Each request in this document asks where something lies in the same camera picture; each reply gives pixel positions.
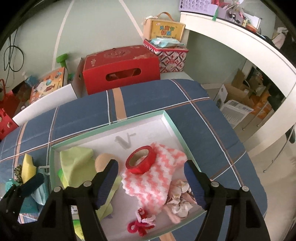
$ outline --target purple object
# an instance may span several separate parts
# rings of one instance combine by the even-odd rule
[[[214,16],[218,6],[211,0],[180,0],[179,11],[196,12]],[[218,17],[225,18],[226,10],[219,7]]]

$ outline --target leather handle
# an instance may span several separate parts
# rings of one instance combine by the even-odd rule
[[[159,18],[159,16],[163,13],[165,13],[172,21],[174,21],[172,16],[168,12],[161,12],[160,14],[157,15],[157,18]]]

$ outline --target white desk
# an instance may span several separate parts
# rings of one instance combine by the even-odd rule
[[[245,28],[196,13],[181,13],[185,29],[215,39],[237,51],[261,69],[286,96],[273,116],[245,143],[250,157],[257,155],[277,141],[296,122],[296,69],[274,47]],[[187,43],[189,31],[182,42]]]

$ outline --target blue tablecloth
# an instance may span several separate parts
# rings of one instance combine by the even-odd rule
[[[261,213],[267,210],[266,193],[243,144],[207,92],[191,80],[156,80],[93,94],[52,109],[20,126],[0,143],[0,182],[30,154],[35,166],[48,164],[50,146],[109,125],[122,118],[166,110],[191,150],[200,169],[224,187],[250,188]],[[219,240],[227,233],[226,208]],[[205,215],[173,231],[177,241],[194,240]],[[36,215],[23,215],[30,222]]]

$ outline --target knitted cloth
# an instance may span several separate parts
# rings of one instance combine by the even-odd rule
[[[156,152],[156,160],[150,170],[137,175],[126,169],[122,174],[122,183],[128,195],[137,197],[140,208],[156,215],[162,211],[167,200],[175,169],[182,167],[187,157],[179,150],[155,142],[150,146]]]

